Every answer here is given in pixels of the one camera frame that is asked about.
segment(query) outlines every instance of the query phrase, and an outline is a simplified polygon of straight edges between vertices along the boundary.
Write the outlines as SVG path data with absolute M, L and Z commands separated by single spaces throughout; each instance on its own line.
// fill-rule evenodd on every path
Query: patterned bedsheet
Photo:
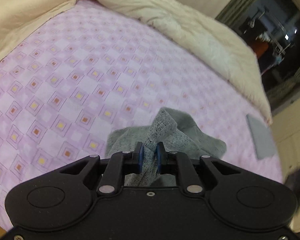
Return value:
M 223 160 L 281 181 L 278 156 L 255 156 L 245 116 L 261 114 L 230 84 L 151 27 L 81 0 L 0 62 L 0 225 L 12 226 L 12 187 L 104 156 L 111 131 L 148 125 L 162 106 L 225 141 Z

